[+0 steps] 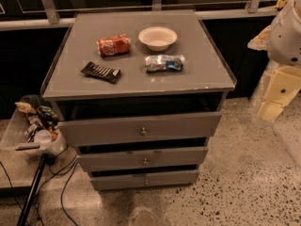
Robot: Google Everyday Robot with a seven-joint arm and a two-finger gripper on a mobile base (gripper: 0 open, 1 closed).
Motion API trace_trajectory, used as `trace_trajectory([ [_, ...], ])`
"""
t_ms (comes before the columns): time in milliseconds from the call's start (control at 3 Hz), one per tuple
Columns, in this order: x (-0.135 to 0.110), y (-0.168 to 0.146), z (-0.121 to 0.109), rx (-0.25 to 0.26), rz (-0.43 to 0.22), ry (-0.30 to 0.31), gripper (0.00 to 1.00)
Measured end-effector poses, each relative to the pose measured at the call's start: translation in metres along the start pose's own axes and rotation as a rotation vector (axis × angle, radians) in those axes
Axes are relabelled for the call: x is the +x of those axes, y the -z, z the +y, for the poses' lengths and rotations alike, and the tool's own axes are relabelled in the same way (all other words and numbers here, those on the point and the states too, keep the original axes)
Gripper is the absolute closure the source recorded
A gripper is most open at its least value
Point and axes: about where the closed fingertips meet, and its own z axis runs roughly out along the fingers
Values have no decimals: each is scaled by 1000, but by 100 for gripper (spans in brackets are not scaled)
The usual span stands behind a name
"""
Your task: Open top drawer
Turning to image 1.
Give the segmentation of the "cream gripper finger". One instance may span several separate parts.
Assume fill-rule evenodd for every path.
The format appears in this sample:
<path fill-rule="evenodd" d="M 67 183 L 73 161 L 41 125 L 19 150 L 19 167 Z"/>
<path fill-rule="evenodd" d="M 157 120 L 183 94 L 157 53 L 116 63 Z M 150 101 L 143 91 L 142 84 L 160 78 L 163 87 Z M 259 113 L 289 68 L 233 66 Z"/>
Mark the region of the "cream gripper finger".
<path fill-rule="evenodd" d="M 282 111 L 283 108 L 278 104 L 262 102 L 257 116 L 264 121 L 274 121 Z"/>
<path fill-rule="evenodd" d="M 269 84 L 270 75 L 277 69 L 278 63 L 274 60 L 269 60 L 265 70 L 263 71 L 260 81 L 249 99 L 255 111 L 258 111 L 262 102 L 262 97 Z"/>

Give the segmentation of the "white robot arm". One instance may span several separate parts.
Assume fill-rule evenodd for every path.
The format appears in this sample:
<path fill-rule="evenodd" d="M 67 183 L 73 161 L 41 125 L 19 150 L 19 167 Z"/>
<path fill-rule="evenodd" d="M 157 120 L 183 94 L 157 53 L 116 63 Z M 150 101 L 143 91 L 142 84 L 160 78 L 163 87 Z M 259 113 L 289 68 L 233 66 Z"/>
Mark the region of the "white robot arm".
<path fill-rule="evenodd" d="M 286 0 L 272 23 L 247 47 L 265 50 L 277 64 L 257 112 L 260 119 L 274 121 L 301 90 L 301 0 Z"/>

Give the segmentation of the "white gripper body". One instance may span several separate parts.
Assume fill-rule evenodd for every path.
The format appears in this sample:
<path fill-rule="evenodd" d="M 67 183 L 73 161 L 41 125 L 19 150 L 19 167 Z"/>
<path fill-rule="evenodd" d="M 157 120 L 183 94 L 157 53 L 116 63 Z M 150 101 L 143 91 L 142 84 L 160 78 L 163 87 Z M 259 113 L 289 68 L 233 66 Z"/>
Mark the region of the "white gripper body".
<path fill-rule="evenodd" d="M 286 106 L 301 89 L 301 69 L 284 66 L 270 75 L 266 100 Z"/>

